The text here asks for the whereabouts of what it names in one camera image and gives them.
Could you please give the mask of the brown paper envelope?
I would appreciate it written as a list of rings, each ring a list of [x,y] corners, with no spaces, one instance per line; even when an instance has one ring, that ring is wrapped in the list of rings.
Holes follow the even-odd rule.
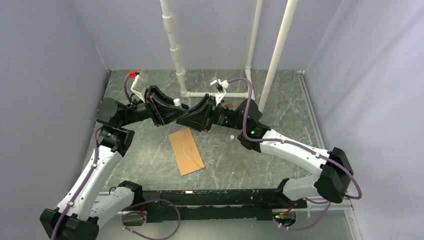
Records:
[[[205,167],[189,128],[171,133],[168,138],[181,176],[194,173]]]

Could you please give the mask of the small white green tube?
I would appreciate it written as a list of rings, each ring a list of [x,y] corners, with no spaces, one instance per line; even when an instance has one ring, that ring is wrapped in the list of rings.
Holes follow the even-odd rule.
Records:
[[[175,99],[173,100],[173,104],[174,104],[174,106],[176,106],[176,107],[179,107],[179,108],[181,108],[181,107],[182,107],[182,102],[181,102],[181,100],[180,100],[179,98],[175,98]]]

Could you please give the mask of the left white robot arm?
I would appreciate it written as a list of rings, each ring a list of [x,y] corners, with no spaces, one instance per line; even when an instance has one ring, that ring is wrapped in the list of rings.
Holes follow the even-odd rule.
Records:
[[[132,182],[125,182],[104,200],[96,200],[132,143],[135,133],[126,125],[151,119],[156,126],[164,126],[187,115],[189,107],[152,85],[144,90],[141,100],[123,104],[106,97],[98,103],[96,111],[100,128],[93,135],[92,156],[63,200],[40,216],[51,240],[94,240],[119,211],[126,207],[139,209],[144,203],[143,188]]]

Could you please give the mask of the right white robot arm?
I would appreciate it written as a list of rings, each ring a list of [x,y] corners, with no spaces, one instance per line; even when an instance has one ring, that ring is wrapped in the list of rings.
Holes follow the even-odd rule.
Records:
[[[310,172],[307,177],[281,181],[275,200],[282,208],[316,196],[339,204],[348,196],[354,172],[342,149],[326,150],[300,143],[262,124],[261,117],[252,100],[246,99],[236,109],[229,109],[221,104],[215,106],[214,97],[205,96],[176,122],[198,132],[207,132],[212,125],[240,130],[237,139],[246,149],[282,158]]]

